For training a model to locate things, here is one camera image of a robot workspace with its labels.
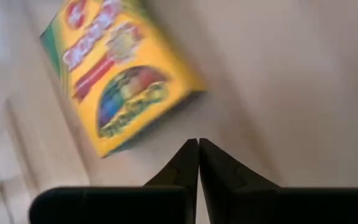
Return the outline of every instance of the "green stripe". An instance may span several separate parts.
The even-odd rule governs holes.
[[[55,43],[55,36],[53,34],[52,24],[50,24],[41,35],[41,42],[44,45],[46,51],[48,52],[50,60],[52,61],[52,64],[55,67],[60,78],[60,76],[62,75],[60,72],[60,59]]]
[[[140,16],[146,21],[151,21],[150,15],[147,13],[147,5],[144,1],[139,0],[122,0],[124,10]]]

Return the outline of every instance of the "black plastic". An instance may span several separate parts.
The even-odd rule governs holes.
[[[200,148],[211,224],[358,223],[358,189],[281,188],[207,139]]]
[[[197,140],[188,140],[143,187],[64,187],[33,202],[31,224],[194,224],[198,179]]]

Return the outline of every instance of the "floor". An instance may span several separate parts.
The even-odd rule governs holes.
[[[150,1],[209,92],[105,159],[39,44],[60,3],[0,0],[0,223],[51,187],[142,185],[188,138],[281,185],[358,186],[358,1]]]

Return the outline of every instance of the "pointed tip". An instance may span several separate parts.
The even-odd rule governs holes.
[[[168,164],[145,185],[196,185],[199,153],[197,139],[187,140]]]
[[[220,179],[226,187],[232,190],[242,189],[247,191],[279,188],[273,182],[241,164],[208,139],[200,139],[200,150],[201,176],[205,173],[205,169],[210,169],[207,172],[212,172],[214,178]]]

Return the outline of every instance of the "rainbow graphic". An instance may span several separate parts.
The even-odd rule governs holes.
[[[150,66],[136,66],[120,72],[103,91],[98,112],[99,128],[108,124],[127,100],[143,92],[151,84],[165,81],[167,78]]]

